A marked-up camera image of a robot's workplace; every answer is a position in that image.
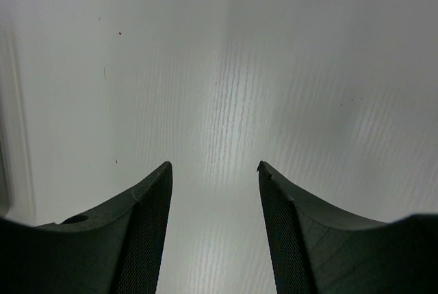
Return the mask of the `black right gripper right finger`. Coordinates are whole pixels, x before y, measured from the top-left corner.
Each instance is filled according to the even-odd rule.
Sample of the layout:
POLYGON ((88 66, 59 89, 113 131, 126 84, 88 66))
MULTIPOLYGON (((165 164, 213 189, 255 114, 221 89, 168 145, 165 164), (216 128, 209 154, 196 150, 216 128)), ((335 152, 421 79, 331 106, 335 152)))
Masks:
POLYGON ((278 293, 436 293, 437 216, 355 215, 257 168, 278 293))

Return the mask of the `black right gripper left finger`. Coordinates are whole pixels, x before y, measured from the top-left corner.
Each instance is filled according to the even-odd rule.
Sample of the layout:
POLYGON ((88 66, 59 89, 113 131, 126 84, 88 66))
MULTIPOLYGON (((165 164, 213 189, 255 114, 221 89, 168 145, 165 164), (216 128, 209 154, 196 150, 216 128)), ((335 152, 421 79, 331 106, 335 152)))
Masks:
POLYGON ((154 293, 172 166, 61 224, 1 220, 2 293, 154 293))

